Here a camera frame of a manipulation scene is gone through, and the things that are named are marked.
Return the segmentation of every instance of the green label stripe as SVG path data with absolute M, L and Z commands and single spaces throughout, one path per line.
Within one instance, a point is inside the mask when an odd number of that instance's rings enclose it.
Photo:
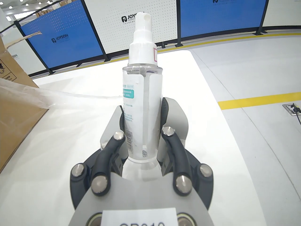
M 132 89 L 123 89 L 123 97 L 134 98 L 134 90 L 132 90 Z

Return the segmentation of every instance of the ceiling light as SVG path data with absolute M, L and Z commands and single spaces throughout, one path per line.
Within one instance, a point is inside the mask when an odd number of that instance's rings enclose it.
M 24 13 L 20 13 L 20 14 L 14 14 L 14 16 L 18 20 L 18 19 L 26 17 L 27 15 L 33 14 L 33 13 L 34 13 L 34 11 L 28 11 L 28 12 L 24 12 Z

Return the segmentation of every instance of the white spray nozzle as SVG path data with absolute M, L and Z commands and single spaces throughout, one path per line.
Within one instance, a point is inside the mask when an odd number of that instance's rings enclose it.
M 135 19 L 134 40 L 129 47 L 129 65 L 157 65 L 157 46 L 151 31 L 151 15 L 139 12 Z
M 151 15 L 139 12 L 136 14 L 136 27 L 135 31 L 147 30 L 151 31 Z

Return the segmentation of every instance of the spray bottle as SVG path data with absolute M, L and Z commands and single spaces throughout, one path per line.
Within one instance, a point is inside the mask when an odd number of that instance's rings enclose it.
M 129 157 L 146 163 L 156 157 L 160 137 L 162 68 L 157 66 L 151 15 L 136 15 L 129 64 L 123 68 L 123 108 Z

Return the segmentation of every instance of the warning symbol on box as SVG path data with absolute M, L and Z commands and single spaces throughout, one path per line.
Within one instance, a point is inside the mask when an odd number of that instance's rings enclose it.
M 7 66 L 0 59 L 0 78 L 4 78 L 9 81 L 14 81 L 16 76 L 7 68 Z

